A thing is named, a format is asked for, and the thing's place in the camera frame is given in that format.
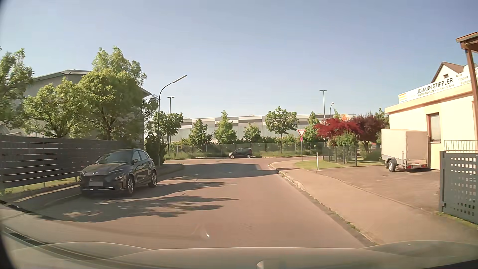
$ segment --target light pole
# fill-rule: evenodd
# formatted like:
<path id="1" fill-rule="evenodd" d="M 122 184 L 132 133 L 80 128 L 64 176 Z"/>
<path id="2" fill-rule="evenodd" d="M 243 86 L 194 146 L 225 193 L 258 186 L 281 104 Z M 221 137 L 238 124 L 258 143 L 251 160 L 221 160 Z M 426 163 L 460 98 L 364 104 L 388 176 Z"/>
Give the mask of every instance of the light pole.
<path id="1" fill-rule="evenodd" d="M 326 91 L 327 90 L 319 90 L 322 92 L 323 96 L 324 96 L 324 120 L 326 119 Z"/>
<path id="2" fill-rule="evenodd" d="M 186 76 L 187 76 L 187 75 L 184 75 L 184 76 L 182 76 L 182 77 L 176 79 L 175 81 L 170 82 L 168 85 L 164 86 L 164 87 L 161 89 L 161 91 L 159 92 L 159 95 L 158 95 L 158 119 L 157 119 L 157 120 L 158 120 L 158 130 L 157 130 L 157 134 L 156 134 L 156 135 L 158 136 L 158 166 L 161 166 L 161 143 L 160 143 L 160 140 L 159 140 L 159 139 L 160 139 L 159 112 L 161 111 L 159 105 L 160 105 L 160 102 L 161 102 L 161 93 L 163 92 L 164 88 L 168 87 L 168 86 L 171 85 L 171 84 L 175 84 L 176 82 L 182 80 L 182 79 L 185 78 Z"/>
<path id="3" fill-rule="evenodd" d="M 332 103 L 330 104 L 329 116 L 330 116 L 330 114 L 332 113 L 332 106 L 333 106 L 334 104 L 335 104 L 335 102 L 332 102 Z"/>
<path id="4" fill-rule="evenodd" d="M 169 113 L 171 114 L 171 99 L 174 98 L 174 96 L 168 96 L 168 98 L 169 98 Z M 170 139 L 170 137 L 169 137 L 169 133 L 168 133 L 168 156 L 170 156 L 169 155 L 169 139 Z"/>

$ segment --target trailer wheel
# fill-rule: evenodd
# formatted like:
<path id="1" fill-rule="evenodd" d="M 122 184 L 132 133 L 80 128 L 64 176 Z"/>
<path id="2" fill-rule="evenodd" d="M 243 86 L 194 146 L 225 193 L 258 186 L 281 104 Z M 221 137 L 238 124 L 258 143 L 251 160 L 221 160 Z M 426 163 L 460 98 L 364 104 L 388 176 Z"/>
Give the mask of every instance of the trailer wheel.
<path id="1" fill-rule="evenodd" d="M 393 163 L 392 160 L 390 160 L 389 163 L 388 163 L 389 172 L 390 172 L 390 173 L 395 172 L 395 168 L 396 168 L 396 165 Z"/>

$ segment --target windshield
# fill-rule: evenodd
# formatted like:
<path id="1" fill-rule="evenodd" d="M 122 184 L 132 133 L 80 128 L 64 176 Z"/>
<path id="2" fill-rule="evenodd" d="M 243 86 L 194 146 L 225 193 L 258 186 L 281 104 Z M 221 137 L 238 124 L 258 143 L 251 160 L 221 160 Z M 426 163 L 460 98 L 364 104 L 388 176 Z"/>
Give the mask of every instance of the windshield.
<path id="1" fill-rule="evenodd" d="M 101 156 L 95 163 L 127 163 L 131 161 L 131 151 L 117 151 Z"/>
<path id="2" fill-rule="evenodd" d="M 216 268 L 192 262 L 218 261 L 210 248 L 298 260 L 322 248 L 347 265 L 373 256 L 351 249 L 415 242 L 401 253 L 433 261 L 468 256 L 429 241 L 478 245 L 478 0 L 0 11 L 7 236 L 105 259 L 170 251 L 156 266 L 183 250 L 189 264 L 164 266 L 177 269 Z M 279 264 L 257 267 L 320 268 Z"/>

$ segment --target fence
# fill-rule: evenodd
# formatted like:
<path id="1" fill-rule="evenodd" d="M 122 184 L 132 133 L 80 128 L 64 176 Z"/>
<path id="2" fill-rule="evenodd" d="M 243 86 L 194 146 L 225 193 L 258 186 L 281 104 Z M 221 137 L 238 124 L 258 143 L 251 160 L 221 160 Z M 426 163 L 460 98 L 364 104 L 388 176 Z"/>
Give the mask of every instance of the fence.
<path id="1" fill-rule="evenodd" d="M 380 147 L 371 147 L 369 152 L 361 153 L 359 146 L 326 146 L 322 149 L 323 160 L 340 164 L 359 162 L 379 162 L 381 157 Z"/>
<path id="2" fill-rule="evenodd" d="M 245 144 L 221 144 L 221 145 L 203 145 L 203 146 L 186 146 L 186 145 L 170 145 L 169 155 L 166 152 L 166 159 L 189 159 L 196 157 L 226 157 L 229 152 L 238 148 L 251 148 L 255 156 L 300 156 L 300 143 L 283 143 L 281 154 L 281 143 L 245 143 Z M 315 155 L 317 152 L 321 155 L 323 142 L 303 143 L 302 154 Z"/>
<path id="3" fill-rule="evenodd" d="M 0 189 L 79 176 L 118 141 L 0 135 Z"/>
<path id="4" fill-rule="evenodd" d="M 478 153 L 440 151 L 438 210 L 478 224 Z"/>
<path id="5" fill-rule="evenodd" d="M 444 140 L 443 150 L 455 153 L 478 153 L 476 140 Z"/>

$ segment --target blue sky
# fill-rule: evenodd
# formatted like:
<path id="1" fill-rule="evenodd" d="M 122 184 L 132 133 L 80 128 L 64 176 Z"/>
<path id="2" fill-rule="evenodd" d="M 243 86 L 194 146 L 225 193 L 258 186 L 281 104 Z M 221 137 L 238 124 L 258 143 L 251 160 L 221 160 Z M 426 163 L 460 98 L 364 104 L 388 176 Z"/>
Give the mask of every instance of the blue sky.
<path id="1" fill-rule="evenodd" d="M 466 64 L 455 39 L 478 31 L 478 2 L 321 0 L 22 0 L 1 8 L 0 45 L 26 50 L 36 75 L 90 69 L 103 47 L 137 60 L 153 94 L 185 117 L 365 113 Z"/>

